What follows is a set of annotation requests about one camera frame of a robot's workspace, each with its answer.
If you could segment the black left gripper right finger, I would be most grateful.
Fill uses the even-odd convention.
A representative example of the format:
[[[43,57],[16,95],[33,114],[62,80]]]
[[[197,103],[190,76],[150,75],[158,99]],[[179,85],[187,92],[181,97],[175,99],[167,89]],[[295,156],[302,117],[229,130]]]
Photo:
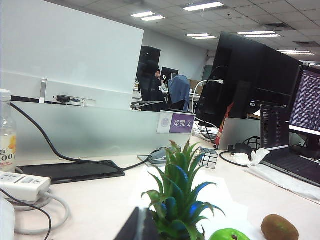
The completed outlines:
[[[143,239],[144,240],[159,240],[160,235],[156,223],[153,219],[153,215],[149,209],[145,212],[145,219],[143,222]]]

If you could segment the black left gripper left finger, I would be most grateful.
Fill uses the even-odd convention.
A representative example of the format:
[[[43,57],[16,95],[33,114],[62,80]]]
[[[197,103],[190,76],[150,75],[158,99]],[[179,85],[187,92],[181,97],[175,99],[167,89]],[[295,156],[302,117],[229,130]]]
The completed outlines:
[[[136,207],[114,240],[134,240],[137,233],[140,209]]]

